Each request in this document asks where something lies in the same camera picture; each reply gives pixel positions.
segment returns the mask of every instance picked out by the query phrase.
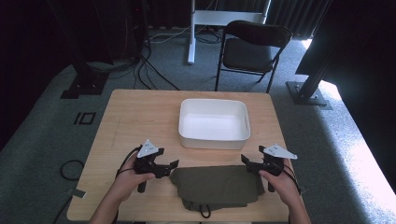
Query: white plastic bin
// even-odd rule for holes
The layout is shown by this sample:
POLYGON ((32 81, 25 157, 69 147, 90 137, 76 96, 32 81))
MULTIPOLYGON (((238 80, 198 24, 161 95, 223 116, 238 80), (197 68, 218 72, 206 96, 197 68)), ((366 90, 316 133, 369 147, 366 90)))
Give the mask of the white plastic bin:
POLYGON ((250 137, 248 110, 239 101, 187 99, 178 132, 183 147, 241 149, 250 137))

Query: olive green cloth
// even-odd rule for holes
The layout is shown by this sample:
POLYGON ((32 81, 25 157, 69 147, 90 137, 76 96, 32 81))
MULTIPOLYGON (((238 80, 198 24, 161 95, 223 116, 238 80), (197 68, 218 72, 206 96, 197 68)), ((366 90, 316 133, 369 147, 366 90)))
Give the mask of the olive green cloth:
POLYGON ((245 207, 264 193, 262 179, 245 165, 176 168, 170 179, 184 207, 201 213, 245 207))

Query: desk leg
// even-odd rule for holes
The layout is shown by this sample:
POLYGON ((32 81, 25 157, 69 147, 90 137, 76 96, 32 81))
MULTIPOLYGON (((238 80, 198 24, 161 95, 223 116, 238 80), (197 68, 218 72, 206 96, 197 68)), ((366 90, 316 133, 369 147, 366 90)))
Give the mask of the desk leg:
POLYGON ((191 0, 191 36, 189 47, 189 64, 194 64, 195 61, 195 0, 191 0))

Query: white desk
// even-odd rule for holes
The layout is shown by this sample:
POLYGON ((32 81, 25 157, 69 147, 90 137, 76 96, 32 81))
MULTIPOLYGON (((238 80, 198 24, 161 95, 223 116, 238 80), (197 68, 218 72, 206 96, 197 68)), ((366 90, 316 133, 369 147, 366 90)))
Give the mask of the white desk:
POLYGON ((189 48, 189 64, 195 61, 195 25, 219 25, 225 26, 230 21, 254 21, 265 23, 271 0, 266 0, 262 12, 235 12, 195 10, 195 0, 191 0, 191 37, 189 48))

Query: chair seat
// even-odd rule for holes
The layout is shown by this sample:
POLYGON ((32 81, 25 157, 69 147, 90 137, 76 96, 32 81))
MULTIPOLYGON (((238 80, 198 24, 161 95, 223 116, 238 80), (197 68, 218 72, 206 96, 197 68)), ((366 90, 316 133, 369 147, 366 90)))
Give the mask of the chair seat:
POLYGON ((239 38, 227 39, 223 64, 227 68, 266 73, 273 69, 271 48, 257 46, 239 38))

